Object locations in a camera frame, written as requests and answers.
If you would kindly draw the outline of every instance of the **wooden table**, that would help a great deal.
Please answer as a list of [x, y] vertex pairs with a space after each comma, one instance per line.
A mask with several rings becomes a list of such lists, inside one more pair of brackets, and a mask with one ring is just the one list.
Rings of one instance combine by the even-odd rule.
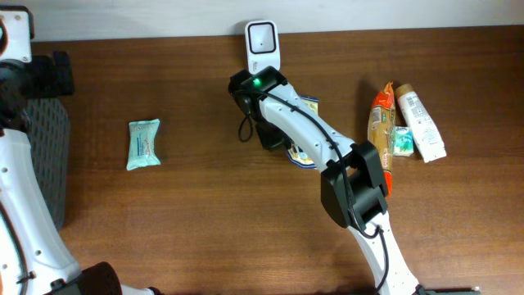
[[[394, 160], [395, 237], [428, 288], [524, 293], [524, 27], [280, 36], [282, 73], [357, 142], [390, 79], [411, 83], [445, 141]], [[320, 203], [319, 176], [242, 144], [227, 92], [242, 36], [38, 43], [69, 51], [76, 94], [65, 228], [82, 266], [167, 294], [335, 293], [373, 277]], [[127, 171], [128, 123], [159, 118], [161, 166]]]

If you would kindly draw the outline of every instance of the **white wall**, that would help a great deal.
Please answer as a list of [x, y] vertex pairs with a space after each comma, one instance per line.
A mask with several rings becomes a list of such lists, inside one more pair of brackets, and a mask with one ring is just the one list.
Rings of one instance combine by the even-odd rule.
[[19, 0], [37, 40], [241, 34], [246, 20], [280, 33], [524, 24], [524, 0]]

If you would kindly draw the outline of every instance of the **gray textured pad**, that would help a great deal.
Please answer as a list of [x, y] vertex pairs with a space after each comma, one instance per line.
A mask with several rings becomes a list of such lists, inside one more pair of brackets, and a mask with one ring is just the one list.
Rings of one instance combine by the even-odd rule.
[[58, 99], [31, 99], [26, 109], [34, 173], [56, 229], [64, 224], [70, 121]]

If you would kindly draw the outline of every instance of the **teal packet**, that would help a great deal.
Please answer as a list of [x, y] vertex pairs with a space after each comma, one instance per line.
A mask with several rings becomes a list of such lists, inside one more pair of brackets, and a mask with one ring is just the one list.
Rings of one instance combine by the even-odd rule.
[[409, 157], [413, 154], [413, 133], [409, 127], [395, 126], [393, 156]]
[[155, 135], [160, 120], [139, 121], [129, 123], [131, 141], [129, 142], [129, 158], [127, 169], [160, 165], [155, 155]]

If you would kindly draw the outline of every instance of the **brown cap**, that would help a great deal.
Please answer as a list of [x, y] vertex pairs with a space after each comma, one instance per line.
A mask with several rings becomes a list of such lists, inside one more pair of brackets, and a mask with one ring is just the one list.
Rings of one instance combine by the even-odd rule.
[[404, 85], [398, 87], [395, 90], [395, 96], [398, 99], [399, 97], [403, 96], [404, 94], [410, 93], [412, 91], [414, 91], [414, 90], [413, 90], [413, 86], [411, 86], [411, 84], [404, 84]]

